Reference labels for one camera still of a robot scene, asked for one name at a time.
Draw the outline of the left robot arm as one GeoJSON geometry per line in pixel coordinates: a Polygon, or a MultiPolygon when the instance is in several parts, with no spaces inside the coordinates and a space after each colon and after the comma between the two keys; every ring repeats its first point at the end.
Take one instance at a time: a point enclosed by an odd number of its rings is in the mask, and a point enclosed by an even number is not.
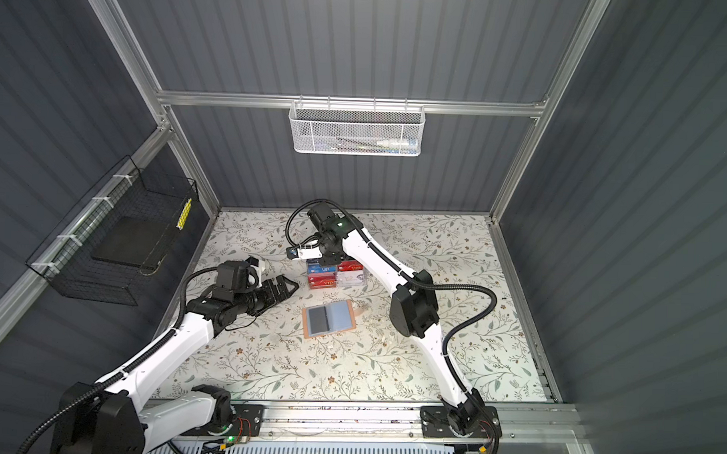
{"type": "Polygon", "coordinates": [[[236,330],[239,316],[259,317],[299,289],[283,275],[263,278],[254,257],[205,272],[215,280],[194,299],[181,300],[172,326],[97,382],[77,383],[63,394],[56,414],[34,432],[52,430],[50,454],[147,454],[193,429],[232,440],[250,430],[221,387],[198,384],[176,400],[147,405],[190,355],[236,330]]]}

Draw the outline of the pink leather card wallet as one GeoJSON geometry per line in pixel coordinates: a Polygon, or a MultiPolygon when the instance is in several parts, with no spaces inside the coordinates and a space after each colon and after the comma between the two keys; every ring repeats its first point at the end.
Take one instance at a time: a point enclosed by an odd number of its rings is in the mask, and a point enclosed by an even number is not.
{"type": "Polygon", "coordinates": [[[356,328],[356,313],[354,312],[353,303],[351,300],[341,300],[335,301],[329,304],[321,305],[321,306],[309,306],[302,310],[302,321],[303,321],[303,330],[304,330],[304,337],[305,339],[310,338],[319,338],[324,337],[332,334],[341,334],[342,332],[347,332],[348,330],[352,331],[356,328]],[[309,308],[312,307],[321,307],[326,306],[328,308],[328,316],[330,316],[329,321],[331,325],[331,332],[325,335],[321,336],[312,336],[309,337],[308,335],[308,328],[307,328],[307,320],[306,320],[306,311],[309,308]]]}

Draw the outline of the black VIP card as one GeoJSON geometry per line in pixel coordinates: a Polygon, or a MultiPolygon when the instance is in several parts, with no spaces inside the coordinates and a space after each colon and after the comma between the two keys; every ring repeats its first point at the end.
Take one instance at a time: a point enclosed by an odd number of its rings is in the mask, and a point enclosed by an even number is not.
{"type": "Polygon", "coordinates": [[[306,311],[306,320],[309,337],[321,336],[331,332],[331,325],[326,306],[312,307],[306,311]]]}

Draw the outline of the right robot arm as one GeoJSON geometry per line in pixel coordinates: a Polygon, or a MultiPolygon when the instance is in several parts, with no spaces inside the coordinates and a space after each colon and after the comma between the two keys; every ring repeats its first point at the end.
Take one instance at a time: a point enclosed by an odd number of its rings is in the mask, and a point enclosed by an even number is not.
{"type": "Polygon", "coordinates": [[[329,199],[313,199],[292,212],[284,227],[293,260],[316,259],[324,266],[340,264],[344,258],[360,263],[390,295],[390,322],[413,341],[434,373],[441,402],[447,410],[448,426],[458,436],[472,434],[486,419],[481,394],[466,379],[449,354],[449,343],[460,330],[470,327],[498,305],[494,291],[475,284],[436,284],[426,271],[415,271],[390,254],[341,205],[329,199]],[[471,292],[488,297],[487,307],[460,322],[448,332],[440,325],[439,292],[471,292]]]}

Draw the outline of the clear acrylic card holder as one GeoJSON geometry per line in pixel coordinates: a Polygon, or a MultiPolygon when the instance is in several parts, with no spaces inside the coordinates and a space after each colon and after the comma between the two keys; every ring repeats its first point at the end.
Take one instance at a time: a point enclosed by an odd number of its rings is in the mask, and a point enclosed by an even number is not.
{"type": "Polygon", "coordinates": [[[306,262],[308,287],[310,289],[331,289],[365,286],[367,273],[361,263],[344,260],[335,266],[322,266],[317,259],[306,262]]]}

